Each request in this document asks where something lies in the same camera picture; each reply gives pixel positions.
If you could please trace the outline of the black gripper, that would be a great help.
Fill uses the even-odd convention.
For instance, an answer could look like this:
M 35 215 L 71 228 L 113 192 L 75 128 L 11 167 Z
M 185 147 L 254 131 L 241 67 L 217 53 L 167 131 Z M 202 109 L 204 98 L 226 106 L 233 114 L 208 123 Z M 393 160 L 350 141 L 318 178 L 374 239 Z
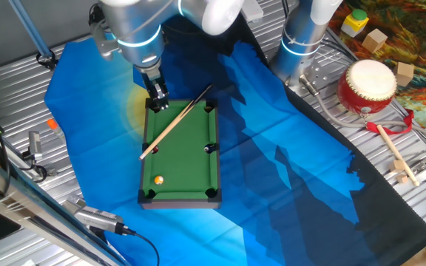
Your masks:
M 150 97 L 158 97 L 157 105 L 160 110 L 169 107 L 168 97 L 165 95 L 165 79 L 161 68 L 141 69 L 143 83 Z

